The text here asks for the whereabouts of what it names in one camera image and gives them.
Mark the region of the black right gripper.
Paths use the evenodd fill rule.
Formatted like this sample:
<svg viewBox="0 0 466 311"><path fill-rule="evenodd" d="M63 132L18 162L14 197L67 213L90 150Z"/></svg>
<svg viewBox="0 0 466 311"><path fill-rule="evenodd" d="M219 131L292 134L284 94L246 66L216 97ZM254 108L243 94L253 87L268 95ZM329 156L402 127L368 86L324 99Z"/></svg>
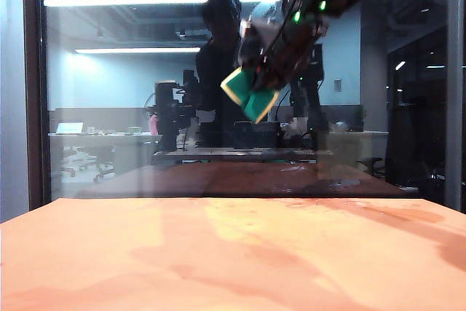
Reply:
<svg viewBox="0 0 466 311"><path fill-rule="evenodd" d="M256 67L254 90L280 90L304 70L313 44L326 35L329 23L322 14L293 11L283 21Z"/></svg>

